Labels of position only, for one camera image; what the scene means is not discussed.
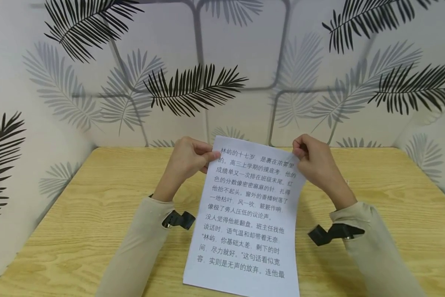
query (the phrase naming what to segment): black clip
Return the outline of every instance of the black clip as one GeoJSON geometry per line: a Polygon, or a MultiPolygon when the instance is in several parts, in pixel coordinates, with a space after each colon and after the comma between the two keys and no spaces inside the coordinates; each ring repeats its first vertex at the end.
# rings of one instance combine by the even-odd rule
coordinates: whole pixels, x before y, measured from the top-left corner
{"type": "Polygon", "coordinates": [[[183,212],[180,215],[178,212],[173,210],[166,219],[163,220],[163,227],[170,228],[170,226],[181,226],[186,230],[189,230],[195,221],[195,217],[189,212],[183,212]]]}
{"type": "Polygon", "coordinates": [[[320,225],[317,225],[308,236],[317,246],[322,246],[331,242],[335,238],[354,238],[354,235],[364,234],[363,229],[359,229],[350,225],[336,223],[331,226],[328,232],[320,225]]]}

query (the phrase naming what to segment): left hand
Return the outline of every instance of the left hand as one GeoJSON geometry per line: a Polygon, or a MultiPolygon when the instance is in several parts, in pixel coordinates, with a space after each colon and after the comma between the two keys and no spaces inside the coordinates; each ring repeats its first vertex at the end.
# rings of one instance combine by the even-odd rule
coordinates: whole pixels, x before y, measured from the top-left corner
{"type": "Polygon", "coordinates": [[[210,144],[191,137],[183,137],[176,141],[153,198],[165,202],[172,201],[173,196],[186,179],[198,171],[207,173],[209,162],[219,159],[220,156],[219,151],[212,151],[210,144]]]}

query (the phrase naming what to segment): paper sheet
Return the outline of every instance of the paper sheet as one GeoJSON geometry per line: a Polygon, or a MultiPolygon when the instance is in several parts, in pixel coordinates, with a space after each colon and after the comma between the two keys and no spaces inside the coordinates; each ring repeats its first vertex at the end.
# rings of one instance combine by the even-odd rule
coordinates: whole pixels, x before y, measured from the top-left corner
{"type": "Polygon", "coordinates": [[[248,297],[299,297],[295,222],[306,179],[287,151],[216,137],[183,283],[248,297]]]}

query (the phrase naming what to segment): long sleeve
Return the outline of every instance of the long sleeve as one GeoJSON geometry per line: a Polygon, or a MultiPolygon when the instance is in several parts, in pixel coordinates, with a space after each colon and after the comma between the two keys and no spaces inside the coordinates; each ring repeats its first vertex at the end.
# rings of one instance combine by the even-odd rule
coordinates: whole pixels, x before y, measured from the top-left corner
{"type": "Polygon", "coordinates": [[[332,212],[330,216],[334,223],[365,231],[365,234],[343,242],[364,276],[369,297],[426,297],[402,260],[375,207],[358,202],[332,212]]]}
{"type": "Polygon", "coordinates": [[[162,203],[150,197],[141,201],[122,244],[100,281],[96,297],[141,297],[168,236],[169,229],[164,228],[162,222],[173,209],[173,203],[162,203]]]}

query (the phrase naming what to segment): wooden table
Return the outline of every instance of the wooden table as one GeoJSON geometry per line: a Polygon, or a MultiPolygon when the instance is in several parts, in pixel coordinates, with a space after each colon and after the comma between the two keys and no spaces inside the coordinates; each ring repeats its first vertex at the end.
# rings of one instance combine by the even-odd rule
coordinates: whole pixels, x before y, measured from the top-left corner
{"type": "MultiPolygon", "coordinates": [[[[332,149],[359,200],[378,207],[400,252],[429,296],[445,296],[445,195],[400,150],[332,149]]],[[[93,151],[0,279],[0,297],[94,296],[140,200],[153,192],[170,148],[93,151]]],[[[198,212],[204,175],[189,179],[176,209],[198,212]]],[[[331,226],[333,206],[307,183],[300,197],[296,250],[302,296],[365,296],[340,240],[316,247],[307,236],[331,226]]],[[[182,284],[191,231],[173,228],[144,296],[229,296],[182,284]]]]}

